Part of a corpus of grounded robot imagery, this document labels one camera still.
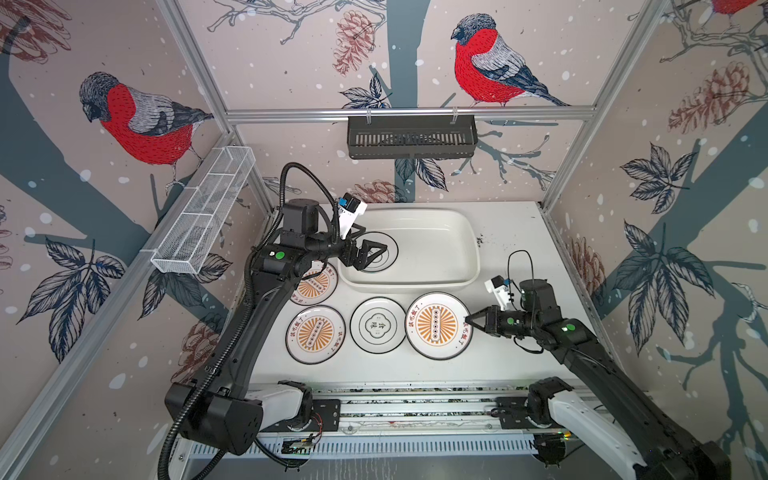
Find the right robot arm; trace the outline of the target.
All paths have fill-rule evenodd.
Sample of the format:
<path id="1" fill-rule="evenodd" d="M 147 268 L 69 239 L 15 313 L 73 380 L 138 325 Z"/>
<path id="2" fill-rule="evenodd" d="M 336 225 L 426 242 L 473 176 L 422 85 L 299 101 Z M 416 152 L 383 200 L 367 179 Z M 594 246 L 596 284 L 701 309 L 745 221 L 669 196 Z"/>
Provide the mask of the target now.
<path id="1" fill-rule="evenodd" d="M 723 449 L 700 442 L 656 406 L 590 329 L 563 317 L 547 281 L 522 281 L 519 308 L 512 306 L 515 287 L 510 281 L 496 276 L 485 286 L 495 304 L 467 316 L 466 323 L 493 337 L 534 339 L 607 410 L 599 414 L 567 382 L 548 377 L 528 387 L 527 419 L 534 426 L 564 427 L 623 479 L 731 478 L 731 460 Z"/>

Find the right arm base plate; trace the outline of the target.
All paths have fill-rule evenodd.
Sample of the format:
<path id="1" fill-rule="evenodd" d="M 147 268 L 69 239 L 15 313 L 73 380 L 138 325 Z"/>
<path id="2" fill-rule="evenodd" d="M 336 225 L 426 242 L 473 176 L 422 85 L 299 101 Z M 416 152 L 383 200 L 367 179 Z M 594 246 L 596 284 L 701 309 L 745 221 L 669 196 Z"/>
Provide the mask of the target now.
<path id="1" fill-rule="evenodd" d="M 537 428 L 530 419 L 526 397 L 497 397 L 490 415 L 500 422 L 503 430 Z"/>

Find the white clover plate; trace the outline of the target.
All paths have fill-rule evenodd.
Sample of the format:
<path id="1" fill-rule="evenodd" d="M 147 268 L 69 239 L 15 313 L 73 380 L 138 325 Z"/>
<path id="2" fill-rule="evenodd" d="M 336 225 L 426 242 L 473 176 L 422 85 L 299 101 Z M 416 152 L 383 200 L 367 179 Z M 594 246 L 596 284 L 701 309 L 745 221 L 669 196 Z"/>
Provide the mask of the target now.
<path id="1" fill-rule="evenodd" d="M 374 355 L 387 354 L 405 340 L 405 310 L 390 298 L 370 298 L 355 308 L 349 327 L 360 349 Z"/>
<path id="2" fill-rule="evenodd" d="M 370 264 L 365 270 L 360 271 L 364 273 L 379 273 L 394 265 L 399 256 L 399 247 L 396 240 L 391 235 L 380 231 L 366 232 L 355 240 L 356 243 L 362 238 L 370 238 L 371 240 L 384 243 L 387 245 L 387 250 L 384 251 L 384 255 L 376 262 Z"/>

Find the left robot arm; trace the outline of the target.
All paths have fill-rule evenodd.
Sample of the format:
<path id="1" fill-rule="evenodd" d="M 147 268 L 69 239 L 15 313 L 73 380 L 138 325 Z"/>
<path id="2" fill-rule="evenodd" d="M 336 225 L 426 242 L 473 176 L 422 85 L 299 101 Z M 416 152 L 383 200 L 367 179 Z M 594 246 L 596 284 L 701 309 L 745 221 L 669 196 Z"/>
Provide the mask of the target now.
<path id="1" fill-rule="evenodd" d="M 282 206 L 278 225 L 246 259 L 242 301 L 214 352 L 191 380 L 174 383 L 166 394 L 173 424 L 161 460 L 170 459 L 177 437 L 241 455 L 262 428 L 308 418 L 311 393 L 306 386 L 279 382 L 274 391 L 281 399 L 271 406 L 265 399 L 248 398 L 251 374 L 277 317 L 314 263 L 337 258 L 363 270 L 383 255 L 384 245 L 359 239 L 366 230 L 356 220 L 366 209 L 365 202 L 345 194 L 321 232 L 318 221 L 326 213 L 318 202 L 293 199 Z M 282 406 L 287 413 L 280 413 Z"/>

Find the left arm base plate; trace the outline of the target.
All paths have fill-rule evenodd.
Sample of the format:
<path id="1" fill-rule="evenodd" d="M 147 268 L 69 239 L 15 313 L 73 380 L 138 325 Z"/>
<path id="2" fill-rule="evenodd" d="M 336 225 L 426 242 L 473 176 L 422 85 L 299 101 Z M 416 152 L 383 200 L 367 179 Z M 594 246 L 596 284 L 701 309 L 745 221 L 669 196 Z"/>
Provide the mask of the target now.
<path id="1" fill-rule="evenodd" d="M 261 433 L 296 433 L 305 434 L 337 432 L 341 417 L 341 401 L 338 399 L 320 399 L 313 401 L 313 411 L 309 420 L 303 424 L 291 423 L 289 420 L 278 422 L 263 428 Z"/>

